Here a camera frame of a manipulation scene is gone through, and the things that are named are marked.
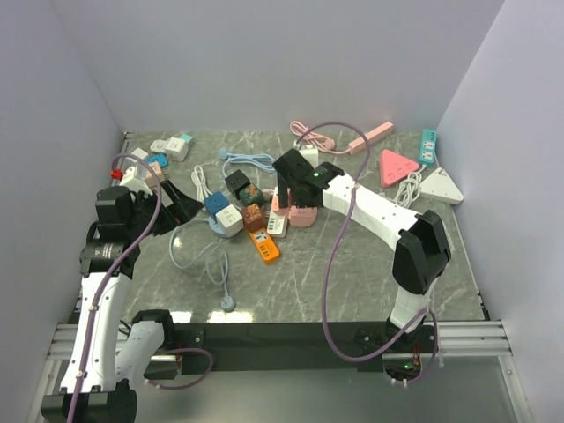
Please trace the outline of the pink cube socket adapter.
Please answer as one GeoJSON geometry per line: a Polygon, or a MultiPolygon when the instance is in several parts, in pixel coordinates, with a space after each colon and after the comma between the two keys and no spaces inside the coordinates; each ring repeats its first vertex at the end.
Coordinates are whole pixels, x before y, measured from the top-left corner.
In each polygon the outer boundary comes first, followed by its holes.
{"type": "Polygon", "coordinates": [[[292,206],[288,213],[289,224],[294,227],[310,227],[315,223],[316,217],[316,207],[292,206]]]}

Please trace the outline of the brown cube socket adapter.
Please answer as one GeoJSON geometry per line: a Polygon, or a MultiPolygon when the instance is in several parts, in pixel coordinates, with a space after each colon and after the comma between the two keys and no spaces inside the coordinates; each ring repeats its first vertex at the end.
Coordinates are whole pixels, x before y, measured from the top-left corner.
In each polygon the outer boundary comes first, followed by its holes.
{"type": "Polygon", "coordinates": [[[245,228],[254,233],[266,227],[266,217],[259,204],[250,204],[241,209],[245,228]]]}

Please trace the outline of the orange power strip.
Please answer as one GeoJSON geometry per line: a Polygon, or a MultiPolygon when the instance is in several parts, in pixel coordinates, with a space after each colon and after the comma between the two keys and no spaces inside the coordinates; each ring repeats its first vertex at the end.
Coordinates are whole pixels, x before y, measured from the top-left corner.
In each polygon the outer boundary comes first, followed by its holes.
{"type": "Polygon", "coordinates": [[[279,250],[271,236],[264,228],[255,232],[249,232],[249,237],[253,241],[253,244],[264,263],[274,263],[279,259],[279,250]]]}

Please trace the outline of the pink round power strip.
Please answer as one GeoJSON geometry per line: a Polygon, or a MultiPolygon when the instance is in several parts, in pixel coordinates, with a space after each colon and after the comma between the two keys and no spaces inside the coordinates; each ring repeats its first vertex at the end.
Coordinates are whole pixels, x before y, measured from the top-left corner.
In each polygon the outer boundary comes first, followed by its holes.
{"type": "Polygon", "coordinates": [[[271,200],[271,213],[278,216],[287,216],[289,213],[288,207],[282,207],[279,202],[279,196],[274,195],[271,200]]]}

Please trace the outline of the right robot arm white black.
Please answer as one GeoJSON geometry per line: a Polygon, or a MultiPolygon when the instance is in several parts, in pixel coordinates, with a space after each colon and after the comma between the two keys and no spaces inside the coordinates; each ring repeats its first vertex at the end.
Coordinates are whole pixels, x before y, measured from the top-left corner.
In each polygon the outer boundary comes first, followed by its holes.
{"type": "Polygon", "coordinates": [[[396,351],[409,350],[418,340],[416,328],[423,321],[435,283],[451,258],[441,217],[431,210],[420,214],[393,204],[329,162],[312,167],[294,149],[273,167],[290,189],[294,205],[339,212],[377,235],[394,252],[392,276],[398,289],[387,341],[396,351]]]}

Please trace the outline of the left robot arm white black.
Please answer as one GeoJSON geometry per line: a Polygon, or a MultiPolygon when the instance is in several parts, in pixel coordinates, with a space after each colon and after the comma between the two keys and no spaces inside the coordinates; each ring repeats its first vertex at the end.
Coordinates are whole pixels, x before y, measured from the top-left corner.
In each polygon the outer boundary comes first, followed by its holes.
{"type": "Polygon", "coordinates": [[[82,301],[74,346],[58,393],[42,399],[46,421],[135,420],[136,387],[151,357],[170,352],[176,342],[170,312],[156,309],[138,313],[124,345],[117,344],[139,244],[190,222],[203,207],[169,181],[156,190],[116,185],[97,193],[97,219],[79,257],[82,301]]]}

